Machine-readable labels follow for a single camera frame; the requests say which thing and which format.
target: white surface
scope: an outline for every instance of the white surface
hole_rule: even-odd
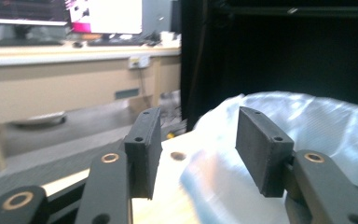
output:
[[[149,55],[142,55],[139,58],[139,67],[146,68],[150,65],[150,56]]]
[[[358,186],[358,105],[290,92],[260,92],[225,100],[195,131],[209,145],[191,159],[181,180],[202,223],[288,223],[283,199],[264,198],[235,149],[239,107],[259,110],[295,142],[330,156]]]
[[[168,31],[162,31],[160,34],[160,39],[161,41],[164,43],[166,41],[172,41],[173,40],[173,36],[174,36],[174,32],[168,32]]]

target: black panel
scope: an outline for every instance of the black panel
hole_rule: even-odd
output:
[[[127,166],[127,155],[120,150],[92,161],[75,223],[131,223]]]
[[[181,5],[182,0],[171,1],[171,32],[177,34],[182,33],[182,24],[181,24]]]
[[[331,158],[300,150],[293,172],[312,213],[311,223],[358,223],[358,190]]]
[[[183,1],[181,100],[188,131],[240,93],[291,91],[358,104],[358,1],[304,1],[318,7],[313,16],[263,15],[273,2],[301,6],[229,1],[260,7],[259,14],[246,14],[230,11],[226,1]],[[347,15],[339,7],[353,8]]]
[[[48,215],[48,199],[41,187],[20,187],[0,196],[0,224],[46,223]]]
[[[65,7],[59,0],[0,0],[0,19],[65,21]]]
[[[265,197],[282,197],[284,164],[290,160],[294,144],[267,116],[241,107],[236,149]]]
[[[124,138],[131,168],[131,197],[153,198],[161,147],[159,108],[143,111]]]

